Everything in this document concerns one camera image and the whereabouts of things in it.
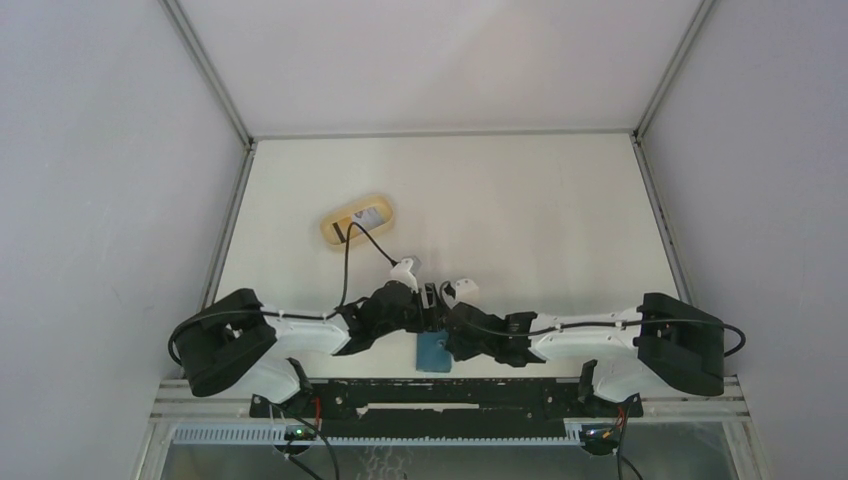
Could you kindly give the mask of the blue leather card holder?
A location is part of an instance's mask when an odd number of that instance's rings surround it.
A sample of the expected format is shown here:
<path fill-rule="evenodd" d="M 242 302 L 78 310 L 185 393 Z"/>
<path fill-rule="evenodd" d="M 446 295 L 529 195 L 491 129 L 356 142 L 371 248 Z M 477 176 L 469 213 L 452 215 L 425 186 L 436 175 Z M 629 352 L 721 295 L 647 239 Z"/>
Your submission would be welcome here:
<path fill-rule="evenodd" d="M 416 336 L 417 372 L 446 374 L 451 371 L 453 358 L 446 349 L 448 338 L 446 331 L 423 332 Z"/>

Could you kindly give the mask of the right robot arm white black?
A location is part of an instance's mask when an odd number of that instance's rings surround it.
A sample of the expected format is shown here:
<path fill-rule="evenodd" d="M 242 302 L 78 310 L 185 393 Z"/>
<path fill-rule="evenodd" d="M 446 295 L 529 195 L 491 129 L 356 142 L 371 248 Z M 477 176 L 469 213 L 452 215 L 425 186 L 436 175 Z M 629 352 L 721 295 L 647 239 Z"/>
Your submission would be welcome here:
<path fill-rule="evenodd" d="M 663 293 L 619 312 L 556 316 L 533 311 L 498 317 L 456 303 L 445 319 L 446 348 L 457 361 L 480 355 L 524 368 L 579 360 L 579 406 L 605 415 L 637 393 L 669 387 L 724 393 L 725 333 L 717 317 Z"/>

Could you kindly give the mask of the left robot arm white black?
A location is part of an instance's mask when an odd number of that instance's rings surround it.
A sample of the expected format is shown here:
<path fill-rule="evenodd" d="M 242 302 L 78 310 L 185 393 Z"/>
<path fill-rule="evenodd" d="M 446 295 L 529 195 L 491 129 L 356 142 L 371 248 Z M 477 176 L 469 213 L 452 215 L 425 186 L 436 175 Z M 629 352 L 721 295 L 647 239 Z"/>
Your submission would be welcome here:
<path fill-rule="evenodd" d="M 415 290 L 390 280 L 369 296 L 315 315 L 274 311 L 242 288 L 177 325 L 167 351 L 194 396 L 247 390 L 298 417 L 310 409 L 313 392 L 297 354 L 358 354 L 396 331 L 433 331 L 447 310 L 432 283 Z"/>

